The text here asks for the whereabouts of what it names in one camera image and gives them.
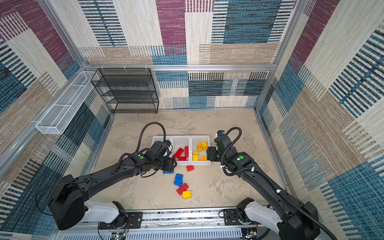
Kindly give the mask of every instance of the toy block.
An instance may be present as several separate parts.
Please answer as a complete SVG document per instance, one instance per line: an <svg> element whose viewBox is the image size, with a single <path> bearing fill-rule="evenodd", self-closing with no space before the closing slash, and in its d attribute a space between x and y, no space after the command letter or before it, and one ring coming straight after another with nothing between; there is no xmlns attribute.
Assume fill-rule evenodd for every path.
<svg viewBox="0 0 384 240"><path fill-rule="evenodd" d="M184 191L183 192L183 198L184 199L187 199L187 198L190 198L190 197L192 197L192 194L191 194L191 191Z"/></svg>
<svg viewBox="0 0 384 240"><path fill-rule="evenodd" d="M198 152L203 151L203 146L201 144L198 144L196 147Z"/></svg>
<svg viewBox="0 0 384 240"><path fill-rule="evenodd" d="M176 192L181 196L183 195L183 192L188 189L188 185L184 183L179 189L176 190Z"/></svg>
<svg viewBox="0 0 384 240"><path fill-rule="evenodd" d="M183 152L184 152L184 149L179 148L179 149L177 150L177 152L175 153L174 157L179 158L179 157L183 154Z"/></svg>
<svg viewBox="0 0 384 240"><path fill-rule="evenodd" d="M180 174L180 173L176 173L176 177L177 179L180 179L180 180L183 180L183 174Z"/></svg>
<svg viewBox="0 0 384 240"><path fill-rule="evenodd" d="M173 182L175 186L181 187L183 185L183 181L179 178L176 178L175 181Z"/></svg>
<svg viewBox="0 0 384 240"><path fill-rule="evenodd" d="M203 146L203 150L208 148L208 144L205 141L201 142L201 146Z"/></svg>
<svg viewBox="0 0 384 240"><path fill-rule="evenodd" d="M195 170L195 167L194 166L187 166L187 172L190 172L192 170Z"/></svg>

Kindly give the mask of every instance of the patterned carpet wall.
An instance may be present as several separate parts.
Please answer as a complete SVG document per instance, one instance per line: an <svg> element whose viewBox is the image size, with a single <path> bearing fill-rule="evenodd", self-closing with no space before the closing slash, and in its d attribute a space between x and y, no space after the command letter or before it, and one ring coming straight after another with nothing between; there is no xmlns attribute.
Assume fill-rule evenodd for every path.
<svg viewBox="0 0 384 240"><path fill-rule="evenodd" d="M290 189L338 239L384 239L383 21L381 0L311 0L260 110Z"/></svg>
<svg viewBox="0 0 384 240"><path fill-rule="evenodd" d="M271 64L295 2L52 0L91 65ZM157 72L159 108L253 107L252 74Z"/></svg>
<svg viewBox="0 0 384 240"><path fill-rule="evenodd" d="M0 155L79 69L37 0L0 0ZM53 217L35 194L85 173L109 120L92 91L60 135L37 134L0 179L0 239L48 239ZM42 191L41 208L52 189Z"/></svg>

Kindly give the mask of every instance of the red toy block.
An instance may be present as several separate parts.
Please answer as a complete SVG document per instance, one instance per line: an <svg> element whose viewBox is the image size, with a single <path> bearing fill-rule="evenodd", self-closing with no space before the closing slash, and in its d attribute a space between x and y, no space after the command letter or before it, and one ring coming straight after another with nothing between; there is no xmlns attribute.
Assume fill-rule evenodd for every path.
<svg viewBox="0 0 384 240"><path fill-rule="evenodd" d="M188 185L184 183L183 185L181 185L181 187L179 187L179 189L176 190L176 192L181 196L183 195L183 192L186 191L187 189L188 189Z"/></svg>
<svg viewBox="0 0 384 240"><path fill-rule="evenodd" d="M195 167L194 166L187 166L187 172L190 172L192 170L195 170Z"/></svg>
<svg viewBox="0 0 384 240"><path fill-rule="evenodd" d="M182 148L179 148L177 152L175 153L174 157L179 158L183 154L184 150Z"/></svg>

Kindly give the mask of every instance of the blue toy block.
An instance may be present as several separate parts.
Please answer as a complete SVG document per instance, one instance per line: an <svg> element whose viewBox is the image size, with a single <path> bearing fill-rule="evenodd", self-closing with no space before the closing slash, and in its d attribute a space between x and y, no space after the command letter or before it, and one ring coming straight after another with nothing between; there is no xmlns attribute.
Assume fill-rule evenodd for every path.
<svg viewBox="0 0 384 240"><path fill-rule="evenodd" d="M183 174L176 173L176 179L183 180Z"/></svg>
<svg viewBox="0 0 384 240"><path fill-rule="evenodd" d="M175 182L173 183L175 186L181 187L183 185L183 181L179 178L175 179Z"/></svg>

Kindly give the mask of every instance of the robotic arm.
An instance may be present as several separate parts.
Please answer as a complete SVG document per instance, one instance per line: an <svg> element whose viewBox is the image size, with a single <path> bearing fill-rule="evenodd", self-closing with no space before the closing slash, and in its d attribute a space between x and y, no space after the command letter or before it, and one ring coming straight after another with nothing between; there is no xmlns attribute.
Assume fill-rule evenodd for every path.
<svg viewBox="0 0 384 240"><path fill-rule="evenodd" d="M155 142L149 149L139 151L143 132L151 124L162 127L164 140ZM227 134L234 129L239 130L239 135L231 142ZM337 240L318 222L318 212L313 204L303 204L287 193L269 178L247 153L236 151L233 145L241 136L240 128L231 128L226 134L224 131L218 131L217 134L218 137L214 140L216 146L207 149L208 160L220 161L227 176L241 177L273 207L273 210L266 208L247 198L237 205L237 215L241 223L257 221L277 232L282 240L313 240L320 234L320 228L331 239ZM88 200L99 191L128 177L139 174L143 176L150 169L155 169L155 173L158 170L173 171L177 164L174 158L169 157L170 145L171 143L166 141L164 127L158 122L151 122L142 130L136 151L132 154L124 153L117 164L75 179L72 175L63 177L48 202L58 229L66 230L79 222L95 221L112 223L115 228L124 226L127 216L120 203L98 205Z"/></svg>

